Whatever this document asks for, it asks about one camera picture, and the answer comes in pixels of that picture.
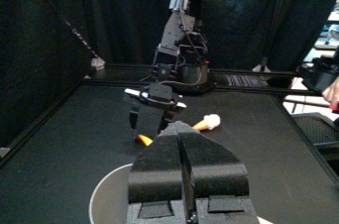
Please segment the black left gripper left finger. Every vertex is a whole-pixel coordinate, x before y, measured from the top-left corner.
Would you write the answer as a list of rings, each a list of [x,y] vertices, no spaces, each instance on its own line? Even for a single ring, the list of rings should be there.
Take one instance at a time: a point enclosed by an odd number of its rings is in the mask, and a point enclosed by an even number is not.
[[[133,224],[187,224],[180,137],[189,132],[185,123],[171,123],[135,159],[128,175],[128,221]]]

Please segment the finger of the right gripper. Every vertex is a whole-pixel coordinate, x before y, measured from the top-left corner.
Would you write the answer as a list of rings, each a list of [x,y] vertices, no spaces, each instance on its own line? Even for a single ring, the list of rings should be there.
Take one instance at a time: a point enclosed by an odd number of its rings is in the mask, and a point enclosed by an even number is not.
[[[165,111],[163,113],[157,127],[157,132],[161,132],[167,128],[168,124],[173,122],[175,114],[176,114],[175,111]]]
[[[140,111],[140,104],[132,101],[128,119],[129,119],[129,127],[133,133],[136,133],[136,129],[137,129],[139,111]]]

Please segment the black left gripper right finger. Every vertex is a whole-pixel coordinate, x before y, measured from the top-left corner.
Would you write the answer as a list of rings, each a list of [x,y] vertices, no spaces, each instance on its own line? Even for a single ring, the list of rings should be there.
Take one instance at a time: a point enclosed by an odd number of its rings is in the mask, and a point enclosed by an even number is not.
[[[176,133],[187,224],[259,224],[244,164],[187,124]]]

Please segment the person's hand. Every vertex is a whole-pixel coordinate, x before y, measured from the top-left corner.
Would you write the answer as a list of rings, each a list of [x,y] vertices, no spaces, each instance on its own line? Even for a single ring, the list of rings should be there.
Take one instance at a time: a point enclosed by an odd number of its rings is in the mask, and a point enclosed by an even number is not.
[[[331,104],[339,103],[339,77],[334,80],[331,85],[323,90],[322,96]]]

